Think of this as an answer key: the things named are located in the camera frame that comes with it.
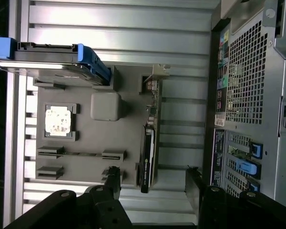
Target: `colorful sticker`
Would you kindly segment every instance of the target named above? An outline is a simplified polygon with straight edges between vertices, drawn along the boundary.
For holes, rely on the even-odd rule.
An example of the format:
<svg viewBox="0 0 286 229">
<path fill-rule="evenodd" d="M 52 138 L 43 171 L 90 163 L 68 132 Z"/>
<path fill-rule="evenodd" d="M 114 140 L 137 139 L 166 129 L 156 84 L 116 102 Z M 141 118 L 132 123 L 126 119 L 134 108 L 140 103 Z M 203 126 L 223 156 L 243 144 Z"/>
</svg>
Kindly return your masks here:
<svg viewBox="0 0 286 229">
<path fill-rule="evenodd" d="M 224 37 L 220 38 L 219 47 L 223 46 L 224 44 Z"/>
<path fill-rule="evenodd" d="M 217 89 L 222 89 L 228 86 L 228 75 L 224 75 L 217 81 Z"/>
<path fill-rule="evenodd" d="M 224 34 L 224 43 L 226 43 L 229 40 L 229 30 L 227 30 Z"/>
</svg>

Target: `metal panel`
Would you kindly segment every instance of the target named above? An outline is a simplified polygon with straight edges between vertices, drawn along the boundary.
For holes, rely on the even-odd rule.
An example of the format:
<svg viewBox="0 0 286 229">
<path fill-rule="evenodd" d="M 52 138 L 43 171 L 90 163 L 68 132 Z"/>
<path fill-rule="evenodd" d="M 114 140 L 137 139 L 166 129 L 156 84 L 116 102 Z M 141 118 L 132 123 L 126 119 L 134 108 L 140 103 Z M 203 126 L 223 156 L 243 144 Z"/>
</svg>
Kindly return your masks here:
<svg viewBox="0 0 286 229">
<path fill-rule="evenodd" d="M 229 194 L 235 197 L 239 197 L 239 193 L 241 191 L 248 189 L 247 178 L 250 176 L 236 168 L 237 157 L 230 154 L 229 146 L 248 153 L 250 140 L 251 139 L 247 136 L 230 131 L 226 132 L 222 187 L 225 188 Z"/>
<path fill-rule="evenodd" d="M 45 28 L 29 29 L 29 40 L 34 43 L 70 45 L 83 43 L 95 49 L 114 49 L 145 52 L 173 52 L 207 55 L 209 34 L 156 30 L 94 28 Z"/>
<path fill-rule="evenodd" d="M 183 24 L 178 24 L 179 18 L 183 18 Z M 93 6 L 80 7 L 55 7 L 55 6 L 31 6 L 30 22 L 34 24 L 53 25 L 81 25 L 81 26 L 105 26 L 123 28 L 145 28 L 159 30 L 173 30 L 179 27 L 181 31 L 209 32 L 211 15 L 199 10 L 168 8 L 147 8 L 127 6 Z"/>
<path fill-rule="evenodd" d="M 286 206 L 286 1 L 280 35 L 266 10 L 230 37 L 224 128 L 263 144 L 261 192 Z"/>
<path fill-rule="evenodd" d="M 157 6 L 157 7 L 180 7 L 180 8 L 195 8 L 195 9 L 214 9 L 220 0 L 38 0 L 36 4 L 46 2 L 80 2 L 80 3 L 94 3 L 94 4 L 112 4 L 112 5 L 126 5 L 126 6 Z"/>
<path fill-rule="evenodd" d="M 158 170 L 158 182 L 150 194 L 144 197 L 138 196 L 141 195 L 140 192 L 133 187 L 123 185 L 122 189 L 122 198 L 126 199 L 124 205 L 127 206 L 127 213 L 133 222 L 196 222 L 196 217 L 186 201 L 185 170 L 182 167 L 188 164 L 199 167 L 202 165 L 210 9 L 218 2 L 11 1 L 11 13 L 18 5 L 22 9 L 22 19 L 21 23 L 18 20 L 15 25 L 17 16 L 10 15 L 13 16 L 10 21 L 10 36 L 21 41 L 51 44 L 81 42 L 94 48 L 99 57 L 107 63 L 171 65 L 171 77 L 164 82 L 166 86 L 163 88 L 166 102 L 163 103 L 165 120 L 161 124 L 162 133 L 165 134 L 161 136 L 164 151 L 161 150 L 159 162 L 163 168 Z M 10 189 L 11 192 L 5 193 L 10 200 L 5 203 L 5 225 L 55 190 L 84 190 L 93 185 L 35 179 L 37 88 L 32 85 L 31 79 L 22 78 L 19 87 L 15 80 L 18 78 L 11 81 L 9 93 L 18 96 L 19 92 L 22 96 L 19 100 L 18 97 L 10 97 L 13 103 L 8 104 L 8 110 L 14 109 L 14 106 L 17 110 L 14 115 L 16 122 L 7 122 L 7 128 L 10 128 L 10 135 L 7 137 L 10 138 L 7 138 L 6 175 L 13 175 L 16 171 L 16 168 L 12 170 L 9 164 L 12 158 L 15 158 L 18 173 L 17 179 L 12 177 L 12 181 L 18 184 L 16 188 Z M 16 88 L 16 94 L 13 93 L 13 87 Z M 18 128 L 12 128 L 12 125 L 17 124 Z M 15 129 L 19 138 L 17 141 L 17 136 L 14 135 L 12 142 L 11 134 Z M 18 143 L 17 151 L 14 149 L 12 152 L 12 143 Z M 6 181 L 6 187 L 12 184 L 11 180 Z M 16 200 L 11 198 L 15 193 Z"/>
</svg>

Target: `perforated metal panel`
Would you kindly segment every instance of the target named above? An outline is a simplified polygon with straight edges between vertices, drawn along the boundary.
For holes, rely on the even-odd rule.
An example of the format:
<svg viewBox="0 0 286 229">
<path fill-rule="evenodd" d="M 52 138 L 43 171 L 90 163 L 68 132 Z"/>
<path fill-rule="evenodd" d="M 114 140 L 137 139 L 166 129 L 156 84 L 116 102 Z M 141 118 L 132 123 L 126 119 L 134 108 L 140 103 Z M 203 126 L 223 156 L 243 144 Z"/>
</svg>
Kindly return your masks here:
<svg viewBox="0 0 286 229">
<path fill-rule="evenodd" d="M 227 193 L 229 193 L 233 197 L 237 197 L 237 198 L 239 197 L 239 193 L 235 191 L 230 185 L 226 185 L 226 190 L 227 190 Z"/>
<path fill-rule="evenodd" d="M 230 45 L 226 120 L 262 123 L 267 33 L 259 21 Z"/>
<path fill-rule="evenodd" d="M 249 141 L 251 141 L 251 138 L 244 136 L 244 135 L 239 135 L 235 133 L 228 133 L 228 139 L 231 142 L 243 145 L 243 146 L 249 146 Z"/>
<path fill-rule="evenodd" d="M 235 184 L 240 190 L 245 191 L 247 189 L 247 183 L 235 176 L 233 173 L 226 171 L 225 177 Z"/>
</svg>

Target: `rear i/o panel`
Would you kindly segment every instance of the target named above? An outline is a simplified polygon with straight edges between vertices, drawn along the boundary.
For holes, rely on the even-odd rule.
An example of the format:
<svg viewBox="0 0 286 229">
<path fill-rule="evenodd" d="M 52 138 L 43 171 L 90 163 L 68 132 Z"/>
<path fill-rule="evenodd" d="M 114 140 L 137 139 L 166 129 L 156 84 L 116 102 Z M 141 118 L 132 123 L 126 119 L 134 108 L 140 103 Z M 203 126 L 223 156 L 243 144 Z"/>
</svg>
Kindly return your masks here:
<svg viewBox="0 0 286 229">
<path fill-rule="evenodd" d="M 213 151 L 211 183 L 286 206 L 286 0 L 266 1 L 238 29 L 233 17 L 218 41 L 213 146 L 221 133 L 222 170 L 214 182 Z"/>
</svg>

